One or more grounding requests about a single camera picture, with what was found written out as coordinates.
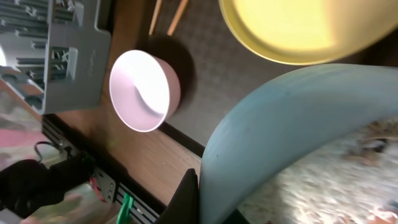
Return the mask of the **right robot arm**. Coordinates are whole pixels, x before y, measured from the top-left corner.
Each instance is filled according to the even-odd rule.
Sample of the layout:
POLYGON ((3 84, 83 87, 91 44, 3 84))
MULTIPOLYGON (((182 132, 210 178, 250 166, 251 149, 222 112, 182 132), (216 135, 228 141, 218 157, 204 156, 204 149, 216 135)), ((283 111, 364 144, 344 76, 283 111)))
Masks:
MULTIPOLYGON (((18 161, 1 171, 1 209, 27 218, 40 207, 62 202, 66 192, 89 181, 92 173, 93 163, 81 156, 49 168, 34 159, 18 161)), ((198 223, 198 201, 198 177, 189 169, 156 222, 198 223)))

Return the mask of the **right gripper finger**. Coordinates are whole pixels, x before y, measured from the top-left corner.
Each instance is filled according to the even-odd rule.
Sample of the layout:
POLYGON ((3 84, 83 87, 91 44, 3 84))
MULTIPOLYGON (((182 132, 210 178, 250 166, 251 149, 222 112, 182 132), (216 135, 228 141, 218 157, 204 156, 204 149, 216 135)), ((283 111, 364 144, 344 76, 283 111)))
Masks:
POLYGON ((198 207, 198 176, 195 169, 188 169, 155 224, 198 224, 198 207))

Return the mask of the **light blue bowl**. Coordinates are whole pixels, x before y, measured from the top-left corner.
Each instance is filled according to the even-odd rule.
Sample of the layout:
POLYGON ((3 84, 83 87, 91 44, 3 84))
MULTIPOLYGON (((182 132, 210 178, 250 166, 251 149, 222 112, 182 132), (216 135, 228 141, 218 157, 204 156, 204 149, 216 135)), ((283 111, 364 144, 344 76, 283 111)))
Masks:
POLYGON ((395 67, 329 63, 268 81, 241 100, 208 140, 200 222, 224 222, 263 183, 316 148, 396 114, 395 67))

